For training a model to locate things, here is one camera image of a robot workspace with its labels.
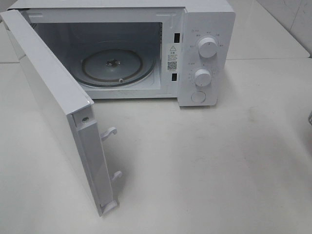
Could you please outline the upper white power knob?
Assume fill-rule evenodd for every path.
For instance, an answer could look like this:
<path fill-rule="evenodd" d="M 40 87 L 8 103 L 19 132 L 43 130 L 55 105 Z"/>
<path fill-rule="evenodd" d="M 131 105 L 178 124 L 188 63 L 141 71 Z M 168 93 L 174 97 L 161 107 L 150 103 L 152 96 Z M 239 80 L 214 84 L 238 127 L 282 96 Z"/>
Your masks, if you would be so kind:
<path fill-rule="evenodd" d="M 212 36 L 205 36 L 198 41 L 198 52 L 203 58 L 210 58 L 217 53 L 218 45 Z"/>

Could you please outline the glass microwave turntable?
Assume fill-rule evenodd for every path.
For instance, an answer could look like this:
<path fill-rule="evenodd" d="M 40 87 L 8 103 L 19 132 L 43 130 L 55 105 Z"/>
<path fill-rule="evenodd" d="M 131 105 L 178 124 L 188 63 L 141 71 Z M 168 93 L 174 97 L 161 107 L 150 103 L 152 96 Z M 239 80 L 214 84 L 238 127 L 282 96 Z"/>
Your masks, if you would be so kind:
<path fill-rule="evenodd" d="M 148 76 L 156 60 L 144 52 L 130 49 L 101 49 L 74 55 L 69 72 L 80 83 L 98 88 L 129 85 Z"/>

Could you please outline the white microwave oven body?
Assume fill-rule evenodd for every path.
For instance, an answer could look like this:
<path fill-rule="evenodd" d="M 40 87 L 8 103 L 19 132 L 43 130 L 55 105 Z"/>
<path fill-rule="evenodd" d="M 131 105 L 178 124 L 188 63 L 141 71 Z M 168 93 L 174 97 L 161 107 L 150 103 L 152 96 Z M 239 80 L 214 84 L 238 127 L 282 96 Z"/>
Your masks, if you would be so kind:
<path fill-rule="evenodd" d="M 68 72 L 71 57 L 90 51 L 120 48 L 154 56 L 153 71 L 129 85 L 98 88 L 73 77 L 91 99 L 176 98 L 180 106 L 217 102 L 235 21 L 225 0 L 19 0 L 9 10 L 26 15 Z M 198 52 L 205 36 L 218 45 L 210 58 Z M 195 85 L 199 69 L 210 71 L 208 86 Z M 196 91 L 206 94 L 203 103 L 191 100 Z"/>

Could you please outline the white microwave door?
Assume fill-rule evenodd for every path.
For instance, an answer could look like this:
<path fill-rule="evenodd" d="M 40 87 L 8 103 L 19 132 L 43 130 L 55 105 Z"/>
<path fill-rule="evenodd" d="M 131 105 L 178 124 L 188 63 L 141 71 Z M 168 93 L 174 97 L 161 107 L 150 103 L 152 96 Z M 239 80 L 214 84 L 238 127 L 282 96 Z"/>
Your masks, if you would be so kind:
<path fill-rule="evenodd" d="M 99 215 L 117 206 L 103 142 L 117 133 L 99 132 L 93 101 L 18 10 L 1 13 L 6 32 L 41 113 L 56 136 Z"/>

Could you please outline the white timer knob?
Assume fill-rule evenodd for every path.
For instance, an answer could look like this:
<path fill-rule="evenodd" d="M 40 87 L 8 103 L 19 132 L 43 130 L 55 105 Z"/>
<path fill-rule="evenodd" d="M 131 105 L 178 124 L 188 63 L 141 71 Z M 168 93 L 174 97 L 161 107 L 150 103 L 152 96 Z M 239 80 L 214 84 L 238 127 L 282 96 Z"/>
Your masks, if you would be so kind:
<path fill-rule="evenodd" d="M 195 72 L 195 85 L 198 87 L 208 86 L 212 81 L 212 75 L 207 69 L 199 69 Z"/>

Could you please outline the round white door button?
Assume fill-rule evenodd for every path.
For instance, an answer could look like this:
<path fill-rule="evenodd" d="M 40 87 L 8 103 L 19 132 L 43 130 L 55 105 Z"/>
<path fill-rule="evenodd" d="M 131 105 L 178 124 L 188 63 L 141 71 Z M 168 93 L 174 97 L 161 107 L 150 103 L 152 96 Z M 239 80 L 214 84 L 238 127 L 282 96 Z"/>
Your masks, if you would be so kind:
<path fill-rule="evenodd" d="M 196 91 L 191 95 L 191 100 L 194 103 L 203 103 L 206 99 L 206 94 L 203 91 Z"/>

